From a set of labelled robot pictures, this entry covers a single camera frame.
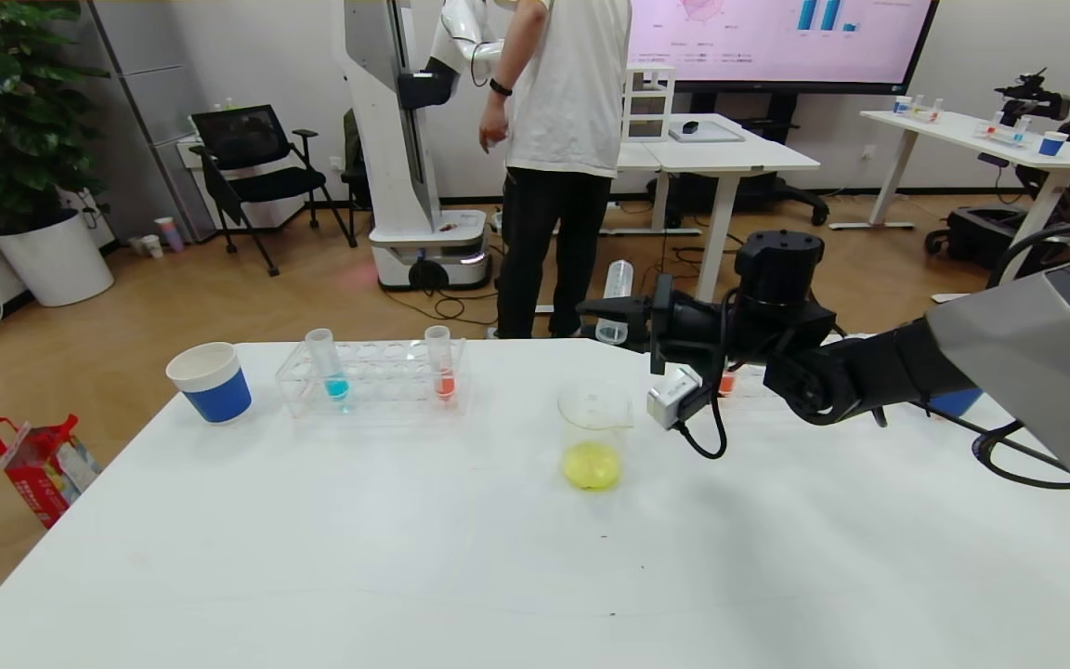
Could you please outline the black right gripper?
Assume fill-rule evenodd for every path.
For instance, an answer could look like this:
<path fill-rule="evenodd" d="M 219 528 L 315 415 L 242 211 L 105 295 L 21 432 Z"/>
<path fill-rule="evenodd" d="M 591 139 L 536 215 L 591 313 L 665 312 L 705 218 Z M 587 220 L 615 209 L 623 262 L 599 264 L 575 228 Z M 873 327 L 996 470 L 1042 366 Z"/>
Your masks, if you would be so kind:
<path fill-rule="evenodd" d="M 724 308 L 676 291 L 670 274 L 657 277 L 646 297 L 582 301 L 576 310 L 596 317 L 587 337 L 598 343 L 649 343 L 649 372 L 663 375 L 668 363 L 698 375 L 718 375 L 724 365 Z"/>

